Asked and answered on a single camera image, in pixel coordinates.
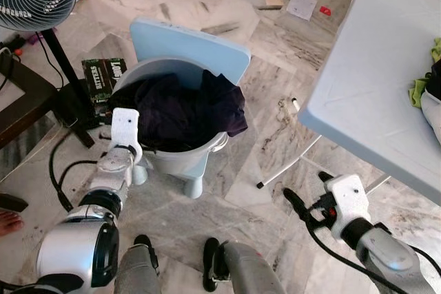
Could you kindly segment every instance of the human foot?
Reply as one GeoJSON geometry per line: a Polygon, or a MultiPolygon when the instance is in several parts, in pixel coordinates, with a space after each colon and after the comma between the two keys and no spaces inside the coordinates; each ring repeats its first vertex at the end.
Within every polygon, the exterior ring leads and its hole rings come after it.
{"type": "Polygon", "coordinates": [[[18,231],[24,223],[18,213],[0,211],[0,237],[18,231]]]}

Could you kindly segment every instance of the white plastic table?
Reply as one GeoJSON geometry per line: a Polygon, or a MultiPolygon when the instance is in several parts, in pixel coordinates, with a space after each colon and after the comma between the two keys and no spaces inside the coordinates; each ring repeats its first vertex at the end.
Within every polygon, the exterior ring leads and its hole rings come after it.
{"type": "Polygon", "coordinates": [[[352,0],[302,124],[441,205],[441,145],[408,89],[433,65],[441,0],[352,0]]]}

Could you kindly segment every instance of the black cable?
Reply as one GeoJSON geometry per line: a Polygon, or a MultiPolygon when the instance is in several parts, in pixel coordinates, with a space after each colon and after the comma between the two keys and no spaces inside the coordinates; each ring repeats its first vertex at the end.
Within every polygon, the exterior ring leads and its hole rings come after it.
{"type": "Polygon", "coordinates": [[[44,55],[46,55],[46,60],[48,60],[48,63],[50,64],[50,66],[51,66],[52,68],[55,69],[55,71],[58,73],[58,75],[59,75],[60,78],[61,78],[61,87],[58,87],[58,88],[57,88],[57,90],[61,90],[61,89],[64,87],[64,78],[63,78],[63,75],[62,75],[62,74],[60,73],[60,71],[59,71],[59,70],[58,70],[58,69],[52,64],[52,62],[50,62],[50,59],[49,59],[48,53],[46,52],[46,48],[44,47],[43,42],[41,41],[41,38],[40,38],[39,33],[38,33],[38,32],[35,32],[35,34],[36,34],[37,38],[39,39],[39,42],[40,42],[40,44],[41,44],[41,47],[43,48],[44,55]]]}
{"type": "Polygon", "coordinates": [[[70,132],[65,134],[64,137],[62,139],[60,139],[60,141],[54,146],[54,148],[50,152],[50,156],[49,156],[49,177],[50,177],[50,182],[52,183],[52,186],[55,188],[55,191],[57,191],[58,199],[59,199],[61,205],[63,206],[63,208],[67,212],[71,211],[74,207],[72,206],[72,203],[70,203],[68,197],[61,190],[61,187],[59,186],[57,180],[55,179],[55,174],[54,174],[54,157],[55,157],[55,152],[57,151],[57,149],[61,146],[61,144],[66,140],[66,138],[69,135],[70,135],[70,132]]]}
{"type": "Polygon", "coordinates": [[[430,262],[430,264],[433,265],[433,267],[435,268],[436,272],[438,272],[438,275],[440,275],[440,277],[441,277],[441,268],[440,268],[440,266],[438,264],[436,264],[435,260],[428,253],[426,253],[425,251],[423,251],[423,250],[421,250],[421,249],[419,249],[417,247],[414,247],[414,246],[411,246],[411,245],[409,245],[409,246],[414,251],[416,251],[418,254],[420,254],[421,256],[424,256],[426,258],[426,260],[428,260],[430,262]]]}
{"type": "Polygon", "coordinates": [[[61,174],[60,180],[58,181],[58,186],[60,187],[60,189],[62,188],[64,178],[68,174],[69,170],[71,170],[71,168],[73,168],[74,166],[76,166],[76,165],[95,165],[97,163],[98,163],[98,161],[92,161],[92,160],[80,160],[80,161],[76,161],[76,162],[71,163],[70,165],[68,165],[68,167],[66,169],[64,169],[63,173],[61,174]]]}
{"type": "Polygon", "coordinates": [[[368,277],[370,277],[371,279],[381,283],[381,285],[386,286],[387,288],[391,289],[392,291],[395,291],[398,294],[407,294],[406,292],[404,292],[401,288],[397,287],[396,285],[392,284],[391,282],[387,281],[386,279],[384,279],[383,277],[381,277],[380,275],[377,275],[376,273],[367,270],[351,261],[349,261],[348,259],[342,257],[341,255],[338,255],[337,253],[335,253],[334,251],[332,251],[330,248],[328,248],[323,242],[320,241],[320,239],[318,239],[317,235],[314,232],[314,228],[311,225],[311,211],[314,210],[315,208],[311,207],[308,209],[308,213],[306,215],[305,218],[305,223],[306,223],[306,228],[310,234],[310,236],[312,237],[312,239],[316,242],[316,244],[318,244],[318,246],[320,246],[321,249],[323,249],[324,251],[326,251],[328,254],[330,254],[330,256],[332,256],[333,258],[336,258],[337,260],[339,260],[340,262],[346,264],[347,266],[350,266],[351,268],[360,271],[361,273],[364,273],[365,275],[367,275],[368,277]]]}

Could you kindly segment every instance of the dark cloth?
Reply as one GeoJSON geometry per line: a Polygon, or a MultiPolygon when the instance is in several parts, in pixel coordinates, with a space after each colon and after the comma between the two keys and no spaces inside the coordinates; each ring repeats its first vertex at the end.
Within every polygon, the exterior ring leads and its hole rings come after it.
{"type": "Polygon", "coordinates": [[[128,85],[108,102],[112,109],[138,110],[139,141],[153,150],[189,151],[219,132],[233,137],[248,128],[240,88],[208,70],[199,90],[183,87],[168,74],[128,85]]]}
{"type": "Polygon", "coordinates": [[[432,75],[426,84],[426,91],[441,100],[441,60],[432,65],[432,75]]]}

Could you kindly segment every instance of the robot leg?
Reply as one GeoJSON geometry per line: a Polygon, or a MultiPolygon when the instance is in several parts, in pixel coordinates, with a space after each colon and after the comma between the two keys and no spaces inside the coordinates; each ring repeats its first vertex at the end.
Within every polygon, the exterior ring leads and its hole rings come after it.
{"type": "Polygon", "coordinates": [[[219,281],[231,280],[235,294],[286,293],[273,269],[254,248],[240,242],[226,242],[214,251],[216,242],[210,238],[205,244],[206,291],[215,291],[219,281]]]}
{"type": "Polygon", "coordinates": [[[115,294],[161,294],[158,259],[146,235],[135,239],[121,260],[116,275],[115,294]]]}

